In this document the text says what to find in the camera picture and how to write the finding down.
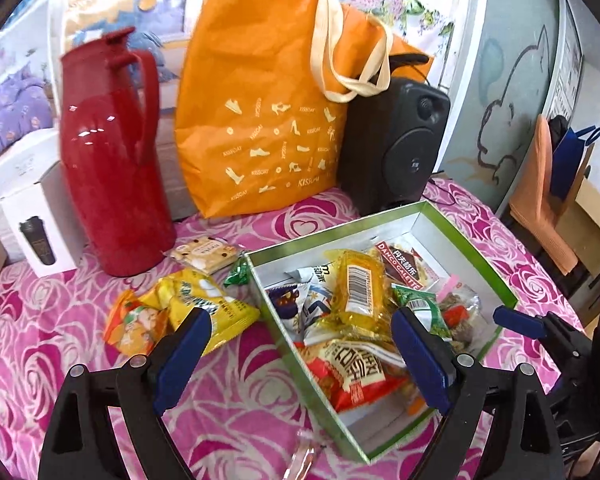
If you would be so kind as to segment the pink clear nut packet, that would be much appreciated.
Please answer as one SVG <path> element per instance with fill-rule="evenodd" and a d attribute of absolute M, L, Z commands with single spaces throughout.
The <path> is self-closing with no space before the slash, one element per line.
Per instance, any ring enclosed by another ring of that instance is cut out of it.
<path fill-rule="evenodd" d="M 457 352 L 469 350 L 483 329 L 478 294 L 456 275 L 451 275 L 436 292 L 436 300 L 451 333 L 452 347 Z"/>

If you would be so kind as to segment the red white snack packet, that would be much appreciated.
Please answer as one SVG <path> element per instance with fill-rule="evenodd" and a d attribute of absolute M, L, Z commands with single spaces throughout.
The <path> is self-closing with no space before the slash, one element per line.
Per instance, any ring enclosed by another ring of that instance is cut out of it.
<path fill-rule="evenodd" d="M 347 341 L 312 344 L 300 354 L 337 413 L 373 404 L 411 383 L 406 370 Z"/>

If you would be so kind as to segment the orange snack packet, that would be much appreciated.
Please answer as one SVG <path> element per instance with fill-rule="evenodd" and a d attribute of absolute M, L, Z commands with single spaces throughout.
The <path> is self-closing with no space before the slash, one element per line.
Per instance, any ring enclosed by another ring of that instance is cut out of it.
<path fill-rule="evenodd" d="M 102 338 L 125 356 L 149 354 L 166 336 L 168 325 L 167 310 L 151 307 L 126 290 L 111 307 Z"/>

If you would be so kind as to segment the green cardboard box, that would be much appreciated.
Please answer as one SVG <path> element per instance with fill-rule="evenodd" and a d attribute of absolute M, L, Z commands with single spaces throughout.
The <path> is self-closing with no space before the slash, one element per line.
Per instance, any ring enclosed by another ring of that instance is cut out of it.
<path fill-rule="evenodd" d="M 291 270 L 324 263 L 325 252 L 329 249 L 364 250 L 381 240 L 407 243 L 416 248 L 434 269 L 444 275 L 457 275 L 477 293 L 484 324 L 468 352 L 478 361 L 484 358 L 502 331 L 493 321 L 495 308 L 513 309 L 518 304 L 514 292 L 486 260 L 484 253 L 434 205 L 424 200 L 248 252 L 252 296 L 257 300 L 262 318 L 304 404 L 335 441 L 343 457 L 366 464 L 377 462 L 381 456 L 404 444 L 438 412 L 425 406 L 415 415 L 407 414 L 406 396 L 394 392 L 366 408 L 342 415 L 336 413 L 314 382 L 265 289 L 288 281 L 287 273 Z"/>

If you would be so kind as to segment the blue white snack packet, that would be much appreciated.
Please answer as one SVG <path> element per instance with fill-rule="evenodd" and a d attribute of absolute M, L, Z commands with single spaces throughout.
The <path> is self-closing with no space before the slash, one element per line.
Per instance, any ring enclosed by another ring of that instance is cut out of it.
<path fill-rule="evenodd" d="M 286 275 L 286 282 L 268 287 L 266 293 L 291 340 L 303 346 L 306 330 L 332 312 L 335 263 L 305 266 Z"/>

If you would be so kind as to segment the pink rose tablecloth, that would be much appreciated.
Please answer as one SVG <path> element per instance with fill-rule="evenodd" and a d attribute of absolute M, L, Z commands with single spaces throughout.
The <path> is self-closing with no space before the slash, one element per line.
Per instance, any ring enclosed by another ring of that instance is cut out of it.
<path fill-rule="evenodd" d="M 529 314 L 555 311 L 583 330 L 576 312 L 532 253 L 486 205 L 458 184 L 434 179 L 425 196 L 484 253 Z M 224 220 L 199 216 L 176 224 L 178 241 L 219 234 L 256 250 L 353 220 L 339 188 L 288 208 Z M 0 460 L 10 474 L 38 478 L 38 462 L 57 393 L 69 367 L 108 370 L 124 356 L 102 340 L 109 309 L 125 289 L 144 292 L 176 270 L 163 260 L 134 278 L 112 278 L 85 248 L 76 270 L 37 278 L 27 261 L 0 274 Z M 490 367 L 532 364 L 545 390 L 558 370 L 540 344 L 504 330 L 483 359 Z M 405 445 L 373 465 L 338 456 L 327 442 L 308 479 L 407 478 L 436 429 L 434 416 Z M 164 423 L 197 479 L 279 479 L 301 427 L 317 429 L 263 323 L 203 358 Z"/>

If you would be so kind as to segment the white product box with cup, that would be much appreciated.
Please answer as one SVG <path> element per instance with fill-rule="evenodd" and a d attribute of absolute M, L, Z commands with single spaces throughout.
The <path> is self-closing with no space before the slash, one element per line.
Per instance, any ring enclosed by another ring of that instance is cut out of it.
<path fill-rule="evenodd" d="M 60 162 L 33 180 L 13 186 L 0 204 L 12 234 L 38 278 L 74 270 L 86 236 Z"/>

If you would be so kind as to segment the orange tote bag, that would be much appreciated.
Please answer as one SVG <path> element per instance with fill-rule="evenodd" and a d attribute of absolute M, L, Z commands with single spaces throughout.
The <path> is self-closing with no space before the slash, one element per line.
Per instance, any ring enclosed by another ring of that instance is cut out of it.
<path fill-rule="evenodd" d="M 280 209 L 335 186 L 349 103 L 378 96 L 411 46 L 339 0 L 204 0 L 175 113 L 207 218 Z"/>

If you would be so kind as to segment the yellow barcode snack packet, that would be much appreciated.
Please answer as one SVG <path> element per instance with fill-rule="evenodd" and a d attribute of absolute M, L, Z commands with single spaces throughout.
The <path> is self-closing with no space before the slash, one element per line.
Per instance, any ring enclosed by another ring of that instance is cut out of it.
<path fill-rule="evenodd" d="M 391 311 L 381 262 L 352 249 L 328 250 L 325 256 L 335 270 L 332 316 L 355 338 L 390 341 Z"/>

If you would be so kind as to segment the brown Danco galette packet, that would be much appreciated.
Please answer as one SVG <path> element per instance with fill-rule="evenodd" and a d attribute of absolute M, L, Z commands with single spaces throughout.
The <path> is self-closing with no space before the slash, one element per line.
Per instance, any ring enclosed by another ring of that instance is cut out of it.
<path fill-rule="evenodd" d="M 410 244 L 400 245 L 382 240 L 374 248 L 394 282 L 411 289 L 428 290 L 440 280 L 440 275 Z"/>

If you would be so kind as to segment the blue bag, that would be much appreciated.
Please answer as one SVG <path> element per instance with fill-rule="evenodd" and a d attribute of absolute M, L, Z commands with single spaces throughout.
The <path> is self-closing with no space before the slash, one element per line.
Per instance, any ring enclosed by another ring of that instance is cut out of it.
<path fill-rule="evenodd" d="M 574 131 L 562 115 L 552 118 L 548 125 L 553 148 L 550 194 L 565 200 L 576 178 L 584 150 L 600 138 L 600 127 L 592 125 Z"/>

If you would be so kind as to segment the yellow snack bag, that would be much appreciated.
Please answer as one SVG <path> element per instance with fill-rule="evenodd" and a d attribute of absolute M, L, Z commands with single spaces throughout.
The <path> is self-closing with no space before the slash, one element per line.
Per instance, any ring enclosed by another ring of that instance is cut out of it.
<path fill-rule="evenodd" d="M 211 337 L 204 356 L 240 335 L 260 316 L 258 308 L 228 296 L 211 276 L 191 268 L 160 278 L 148 292 L 140 295 L 140 301 L 166 310 L 174 330 L 193 308 L 207 311 L 211 318 Z"/>

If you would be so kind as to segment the beige cookie packet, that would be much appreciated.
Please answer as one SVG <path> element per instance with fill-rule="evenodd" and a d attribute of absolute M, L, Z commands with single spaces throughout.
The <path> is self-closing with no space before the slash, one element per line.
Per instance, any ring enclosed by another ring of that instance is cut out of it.
<path fill-rule="evenodd" d="M 222 238 L 198 236 L 189 242 L 176 245 L 168 257 L 204 274 L 213 274 L 234 263 L 242 250 Z"/>

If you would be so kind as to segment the green snack packet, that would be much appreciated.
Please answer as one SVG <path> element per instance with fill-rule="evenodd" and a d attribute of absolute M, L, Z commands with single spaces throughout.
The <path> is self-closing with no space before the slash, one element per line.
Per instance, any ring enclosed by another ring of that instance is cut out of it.
<path fill-rule="evenodd" d="M 394 301 L 400 308 L 409 308 L 428 333 L 451 341 L 452 334 L 444 322 L 436 296 L 432 292 L 409 288 L 398 283 L 391 284 Z"/>

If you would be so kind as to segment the orange chair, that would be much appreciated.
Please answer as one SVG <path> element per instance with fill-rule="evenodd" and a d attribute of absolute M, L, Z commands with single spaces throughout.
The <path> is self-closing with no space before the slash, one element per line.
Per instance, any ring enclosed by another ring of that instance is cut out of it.
<path fill-rule="evenodd" d="M 552 169 L 550 126 L 547 119 L 539 115 L 527 160 L 508 206 L 512 217 L 533 235 L 562 275 L 568 275 L 576 267 L 578 258 L 556 230 L 557 214 L 548 199 Z"/>

